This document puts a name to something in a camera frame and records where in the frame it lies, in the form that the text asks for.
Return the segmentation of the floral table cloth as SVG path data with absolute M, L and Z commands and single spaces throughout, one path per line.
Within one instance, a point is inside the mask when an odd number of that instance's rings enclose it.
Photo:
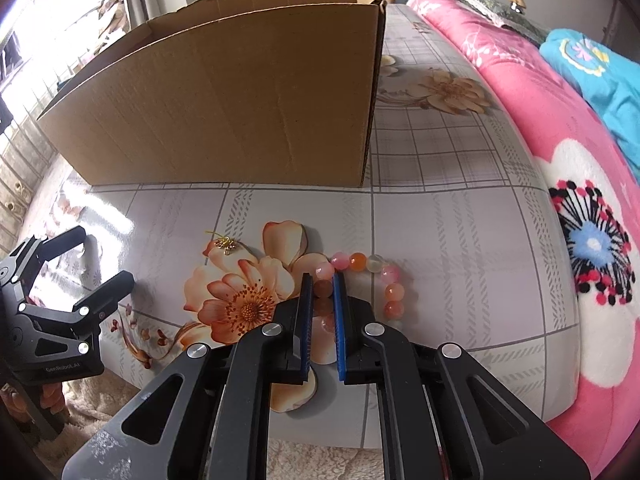
M 105 366 L 144 386 L 182 349 L 219 347 L 268 322 L 304 274 L 367 258 L 347 291 L 411 341 L 468 350 L 533 412 L 575 401 L 578 309 L 546 182 L 480 75 L 406 6 L 385 54 L 358 188 L 194 183 L 93 188 L 59 164 L 29 232 L 83 226 L 32 299 L 67 309 L 119 270 L 134 293 L 102 326 Z M 207 230 L 235 238 L 203 252 Z

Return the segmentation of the blue cartoon blanket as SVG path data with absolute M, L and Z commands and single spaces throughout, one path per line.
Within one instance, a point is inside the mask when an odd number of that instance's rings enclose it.
M 553 29 L 540 55 L 596 112 L 639 174 L 639 64 L 573 29 Z

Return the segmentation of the gold knot charm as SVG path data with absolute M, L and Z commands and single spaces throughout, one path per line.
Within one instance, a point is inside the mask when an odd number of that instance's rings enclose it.
M 228 256 L 240 247 L 240 243 L 235 238 L 226 234 L 220 234 L 213 230 L 207 230 L 206 234 L 210 235 L 210 241 L 203 252 L 204 256 L 208 256 L 214 249 L 217 249 L 225 256 Z

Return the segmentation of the brown cardboard box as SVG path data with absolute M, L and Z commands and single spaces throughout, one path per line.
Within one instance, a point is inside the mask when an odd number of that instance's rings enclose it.
M 357 186 L 385 0 L 200 0 L 90 61 L 39 116 L 88 183 Z

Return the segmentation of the pink floral quilt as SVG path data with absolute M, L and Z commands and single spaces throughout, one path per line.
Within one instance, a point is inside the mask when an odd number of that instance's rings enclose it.
M 639 185 L 572 81 L 602 79 L 609 50 L 568 29 L 540 50 L 457 0 L 410 0 L 478 70 L 538 162 L 558 214 L 579 309 L 577 398 L 551 428 L 593 477 L 639 455 Z

